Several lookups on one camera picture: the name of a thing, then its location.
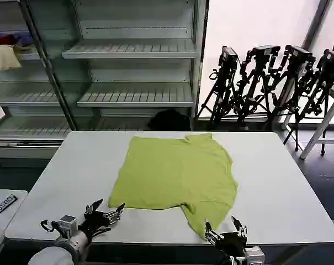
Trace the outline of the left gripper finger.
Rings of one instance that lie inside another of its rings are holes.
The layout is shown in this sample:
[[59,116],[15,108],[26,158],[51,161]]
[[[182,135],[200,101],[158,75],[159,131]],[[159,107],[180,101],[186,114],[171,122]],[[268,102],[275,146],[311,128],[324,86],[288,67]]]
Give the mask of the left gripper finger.
[[98,207],[101,205],[102,202],[103,202],[103,199],[100,199],[100,200],[95,201],[91,205],[87,205],[86,210],[84,212],[84,217],[88,219],[94,216]]
[[125,204],[122,203],[119,207],[117,207],[114,211],[105,214],[105,218],[108,222],[117,222],[120,220],[122,212],[124,210]]

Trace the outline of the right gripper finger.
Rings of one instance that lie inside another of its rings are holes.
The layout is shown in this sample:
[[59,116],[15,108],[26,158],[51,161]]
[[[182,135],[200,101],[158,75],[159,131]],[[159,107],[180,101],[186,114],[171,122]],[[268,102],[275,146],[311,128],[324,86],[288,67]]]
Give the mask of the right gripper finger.
[[234,216],[231,216],[231,219],[232,219],[233,225],[235,226],[237,230],[238,237],[247,237],[247,232],[248,232],[247,226],[243,226],[241,222]]
[[205,221],[205,238],[210,244],[216,244],[220,240],[220,235],[212,229],[208,220]]

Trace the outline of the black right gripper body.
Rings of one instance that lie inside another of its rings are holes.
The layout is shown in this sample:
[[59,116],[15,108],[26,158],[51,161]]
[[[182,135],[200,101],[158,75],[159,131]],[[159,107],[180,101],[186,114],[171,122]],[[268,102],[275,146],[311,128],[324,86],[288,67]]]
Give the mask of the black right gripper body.
[[220,234],[221,238],[216,241],[215,247],[228,256],[244,257],[247,244],[246,236],[239,236],[237,232]]

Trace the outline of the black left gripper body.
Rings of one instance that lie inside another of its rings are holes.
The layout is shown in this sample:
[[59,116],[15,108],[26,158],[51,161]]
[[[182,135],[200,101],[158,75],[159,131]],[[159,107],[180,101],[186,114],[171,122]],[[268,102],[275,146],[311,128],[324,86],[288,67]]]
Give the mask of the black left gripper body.
[[78,229],[83,231],[87,237],[96,237],[110,231],[110,222],[103,215],[104,213],[100,211],[84,213],[84,221],[78,226]]

